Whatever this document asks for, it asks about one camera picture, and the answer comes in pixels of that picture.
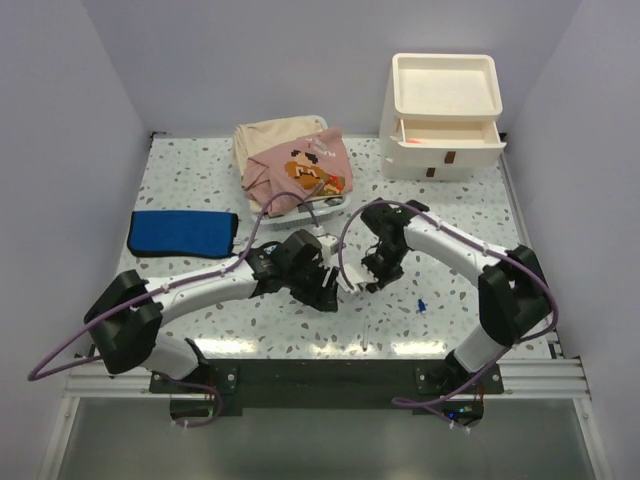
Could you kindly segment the white drawer cabinet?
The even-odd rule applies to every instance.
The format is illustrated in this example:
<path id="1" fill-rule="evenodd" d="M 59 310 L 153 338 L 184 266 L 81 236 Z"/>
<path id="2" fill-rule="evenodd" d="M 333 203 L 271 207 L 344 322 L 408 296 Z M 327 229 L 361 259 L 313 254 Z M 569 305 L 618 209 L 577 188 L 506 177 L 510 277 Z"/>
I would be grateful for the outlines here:
<path id="1" fill-rule="evenodd" d="M 379 128 L 381 172 L 391 180 L 462 181 L 494 166 L 506 143 L 495 62 L 480 54 L 397 53 Z M 428 145 L 406 143 L 423 139 Z M 455 151 L 453 164 L 445 164 Z M 435 168 L 435 176 L 425 176 Z"/>

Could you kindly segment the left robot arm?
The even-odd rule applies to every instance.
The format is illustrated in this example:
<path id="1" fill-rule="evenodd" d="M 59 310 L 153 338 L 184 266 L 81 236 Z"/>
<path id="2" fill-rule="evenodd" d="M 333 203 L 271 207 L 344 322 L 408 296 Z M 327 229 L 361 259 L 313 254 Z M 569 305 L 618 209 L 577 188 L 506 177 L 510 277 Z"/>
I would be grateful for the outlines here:
<path id="1" fill-rule="evenodd" d="M 194 341 L 169 337 L 162 327 L 210 306 L 282 289 L 306 306 L 334 313 L 339 270 L 331 260 L 339 249 L 334 235 L 298 230 L 283 242 L 265 243 L 190 274 L 143 279 L 128 270 L 109 284 L 84 322 L 110 374 L 143 367 L 196 392 L 207 380 L 204 355 Z"/>

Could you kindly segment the white laundry basket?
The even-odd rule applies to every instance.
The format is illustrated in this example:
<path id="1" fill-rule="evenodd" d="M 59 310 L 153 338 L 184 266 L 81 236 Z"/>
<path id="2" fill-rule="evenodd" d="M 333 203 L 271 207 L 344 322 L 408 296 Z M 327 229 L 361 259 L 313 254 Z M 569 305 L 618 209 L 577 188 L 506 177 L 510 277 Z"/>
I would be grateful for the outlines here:
<path id="1" fill-rule="evenodd" d="M 241 188 L 242 188 L 242 174 L 240 173 L 241 178 Z M 309 217 L 308 212 L 312 211 L 317 218 L 325 219 L 330 218 L 342 211 L 344 211 L 349 202 L 351 201 L 353 190 L 343 196 L 336 197 L 316 197 L 310 198 L 300 205 L 298 205 L 294 210 L 289 212 L 283 216 L 271 216 L 266 212 L 264 218 L 264 224 L 270 228 L 279 229 L 279 228 L 288 228 L 294 225 L 304 225 L 311 222 L 311 218 Z M 247 198 L 249 202 L 249 207 L 251 212 L 256 215 L 260 212 L 260 209 L 263 207 L 259 205 L 252 199 Z"/>

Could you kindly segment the white slim pen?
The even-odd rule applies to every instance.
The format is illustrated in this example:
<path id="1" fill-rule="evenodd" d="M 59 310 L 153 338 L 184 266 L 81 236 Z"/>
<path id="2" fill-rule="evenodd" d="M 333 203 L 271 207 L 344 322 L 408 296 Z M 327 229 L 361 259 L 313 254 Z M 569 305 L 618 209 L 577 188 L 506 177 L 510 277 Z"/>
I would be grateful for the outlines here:
<path id="1" fill-rule="evenodd" d="M 367 316 L 363 322 L 363 332 L 361 338 L 361 347 L 363 352 L 367 352 L 369 349 L 369 330 L 370 330 L 370 319 Z"/>

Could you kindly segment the pink printed t-shirt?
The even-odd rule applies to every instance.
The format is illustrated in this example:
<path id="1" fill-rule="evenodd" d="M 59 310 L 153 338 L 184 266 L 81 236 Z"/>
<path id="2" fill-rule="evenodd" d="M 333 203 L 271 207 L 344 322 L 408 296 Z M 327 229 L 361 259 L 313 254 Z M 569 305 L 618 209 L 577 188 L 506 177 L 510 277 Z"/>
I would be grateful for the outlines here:
<path id="1" fill-rule="evenodd" d="M 310 198 L 350 193 L 353 172 L 342 130 L 303 135 L 249 157 L 242 188 L 271 216 L 286 215 Z"/>

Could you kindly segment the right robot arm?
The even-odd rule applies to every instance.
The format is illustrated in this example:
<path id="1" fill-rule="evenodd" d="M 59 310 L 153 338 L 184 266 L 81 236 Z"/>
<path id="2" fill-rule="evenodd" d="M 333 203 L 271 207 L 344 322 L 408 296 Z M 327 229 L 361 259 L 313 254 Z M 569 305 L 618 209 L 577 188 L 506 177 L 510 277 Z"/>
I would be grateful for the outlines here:
<path id="1" fill-rule="evenodd" d="M 361 260 L 374 278 L 370 292 L 399 280 L 410 251 L 427 254 L 453 268 L 478 291 L 479 325 L 445 359 L 445 379 L 459 393 L 481 380 L 481 370 L 553 314 L 554 303 L 536 254 L 519 245 L 505 249 L 482 242 L 410 201 L 392 206 L 377 200 L 360 218 L 377 237 L 375 250 Z"/>

